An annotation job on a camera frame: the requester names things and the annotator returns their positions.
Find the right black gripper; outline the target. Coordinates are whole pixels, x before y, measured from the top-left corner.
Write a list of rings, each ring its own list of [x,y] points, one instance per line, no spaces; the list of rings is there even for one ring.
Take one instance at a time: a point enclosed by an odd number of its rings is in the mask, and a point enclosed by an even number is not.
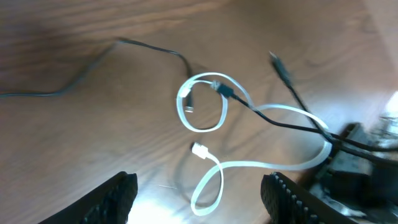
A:
[[[352,123],[343,136],[371,146],[396,146],[397,95],[392,95],[370,133]],[[396,168],[339,151],[313,176],[308,190],[356,223],[397,223]]]

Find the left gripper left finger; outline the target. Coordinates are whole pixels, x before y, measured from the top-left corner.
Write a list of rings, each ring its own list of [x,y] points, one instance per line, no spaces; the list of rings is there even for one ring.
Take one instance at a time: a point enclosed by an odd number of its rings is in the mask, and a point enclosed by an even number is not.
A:
[[[126,224],[137,191],[137,175],[121,171],[40,224]]]

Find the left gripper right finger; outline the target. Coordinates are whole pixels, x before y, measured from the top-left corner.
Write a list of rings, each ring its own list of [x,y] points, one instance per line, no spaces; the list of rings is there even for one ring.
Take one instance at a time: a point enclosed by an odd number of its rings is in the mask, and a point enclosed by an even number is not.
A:
[[[280,172],[262,178],[260,193],[273,224],[356,224]]]

